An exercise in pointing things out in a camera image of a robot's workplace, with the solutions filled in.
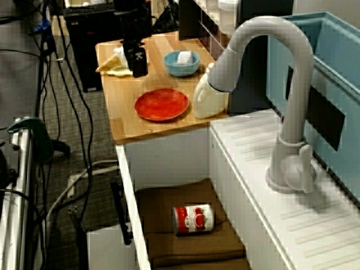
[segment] faucet spout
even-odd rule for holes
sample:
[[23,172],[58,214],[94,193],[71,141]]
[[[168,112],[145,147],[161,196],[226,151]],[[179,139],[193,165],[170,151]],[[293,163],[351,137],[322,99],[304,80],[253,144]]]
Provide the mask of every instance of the faucet spout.
[[268,184],[273,189],[290,193],[293,190],[284,180],[280,164],[288,156],[298,155],[304,146],[303,132],[314,65],[313,50],[305,34],[296,25],[280,17],[260,16],[246,21],[234,32],[229,45],[211,69],[208,83],[220,92],[234,90],[245,48],[252,39],[261,35],[279,39],[289,48],[294,59],[283,129],[278,135],[267,175]]

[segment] computer tower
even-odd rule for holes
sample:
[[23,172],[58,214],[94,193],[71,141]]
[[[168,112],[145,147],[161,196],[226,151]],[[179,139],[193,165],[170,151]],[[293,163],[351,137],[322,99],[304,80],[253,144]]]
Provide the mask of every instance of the computer tower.
[[[146,2],[145,6],[149,10],[147,26],[151,35],[151,3]],[[84,92],[102,89],[100,74],[95,72],[98,67],[95,45],[124,38],[120,19],[114,15],[114,11],[82,14],[81,8],[64,10],[64,19]]]

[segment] faucet handle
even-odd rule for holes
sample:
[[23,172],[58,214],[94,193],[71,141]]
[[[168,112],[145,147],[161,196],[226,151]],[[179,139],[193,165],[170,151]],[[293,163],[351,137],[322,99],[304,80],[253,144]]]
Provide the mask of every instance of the faucet handle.
[[310,193],[314,190],[313,177],[311,174],[311,157],[313,156],[312,147],[310,145],[304,145],[300,149],[299,155],[301,158],[301,163],[303,164],[303,171],[301,174],[302,190],[305,193]]

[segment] green clamp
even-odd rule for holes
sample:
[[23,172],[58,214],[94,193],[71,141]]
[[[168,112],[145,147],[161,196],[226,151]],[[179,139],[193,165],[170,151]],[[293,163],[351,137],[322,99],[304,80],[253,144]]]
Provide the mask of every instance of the green clamp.
[[37,117],[25,117],[14,122],[13,125],[7,128],[7,131],[12,134],[23,129],[31,129],[33,131],[37,147],[35,160],[41,162],[51,158],[54,154],[54,149],[44,123]]

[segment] white drainboard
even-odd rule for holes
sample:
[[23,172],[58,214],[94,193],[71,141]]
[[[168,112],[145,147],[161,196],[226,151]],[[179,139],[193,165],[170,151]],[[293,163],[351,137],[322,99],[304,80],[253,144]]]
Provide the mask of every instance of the white drainboard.
[[284,195],[265,181],[281,122],[273,110],[213,121],[211,130],[241,176],[289,269],[360,269],[359,210],[316,160],[316,190]]

